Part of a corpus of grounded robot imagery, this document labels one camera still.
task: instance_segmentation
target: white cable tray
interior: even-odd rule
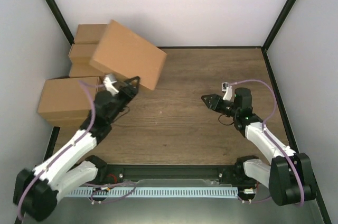
[[[111,189],[109,192],[97,192],[93,198],[119,198],[130,192],[131,187],[118,187]],[[88,198],[93,193],[91,187],[79,187],[69,193],[68,198]],[[231,187],[178,187],[178,188],[153,188],[139,187],[136,188],[129,198],[223,198],[236,199],[238,194],[237,188]]]

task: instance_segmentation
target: stacked cardboard boxes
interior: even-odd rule
[[[74,44],[69,52],[69,59],[72,67],[69,72],[70,78],[91,77],[105,74],[89,65],[101,37],[103,36],[106,24],[83,24],[79,25]]]
[[[38,113],[53,126],[79,126],[90,109],[79,81],[99,85],[105,74],[124,80],[140,76],[143,89],[154,90],[166,54],[112,20],[109,24],[79,25],[69,52],[72,67],[67,79],[46,81]],[[98,88],[90,88],[94,99]]]

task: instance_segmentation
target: robotic arm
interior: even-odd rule
[[[223,97],[211,94],[204,95],[201,99],[210,110],[232,117],[235,129],[253,142],[270,163],[269,166],[258,158],[243,157],[244,161],[240,165],[244,174],[266,186],[277,205],[298,203],[301,190],[285,158],[286,154],[292,160],[301,180],[304,201],[315,199],[316,185],[309,157],[304,153],[296,153],[279,141],[267,128],[263,128],[263,120],[252,112],[250,89],[237,88],[233,101],[231,101],[231,85],[224,82],[222,91],[225,92]]]
[[[112,74],[105,76],[106,90],[95,96],[95,120],[86,133],[91,121],[91,111],[73,138],[44,163],[32,171],[23,169],[16,177],[13,202],[37,221],[47,218],[57,204],[69,192],[91,181],[101,182],[106,176],[107,163],[96,156],[90,156],[71,169],[78,160],[95,148],[111,131],[111,124],[128,103],[138,94],[139,77],[134,77],[116,87]]]

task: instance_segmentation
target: white wall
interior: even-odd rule
[[[42,161],[52,131],[36,113],[41,90],[69,72],[70,46],[44,0],[0,1],[0,223],[14,223],[16,175]]]
[[[268,50],[300,151],[338,223],[338,0],[298,0]]]
[[[75,34],[111,18],[158,46],[263,45],[286,0],[55,0]]]

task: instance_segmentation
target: wood grain surface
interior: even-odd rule
[[[218,122],[201,95],[221,93],[221,82],[260,79],[270,83],[260,49],[164,49],[168,54],[157,88],[141,92],[130,113],[86,156],[94,154],[111,164],[232,164],[236,158],[257,155],[253,143],[233,126]],[[273,109],[270,91],[248,83],[254,112],[266,118]],[[224,123],[230,118],[222,117]],[[282,142],[287,138],[279,111],[268,127]],[[61,128],[54,151],[76,128]]]

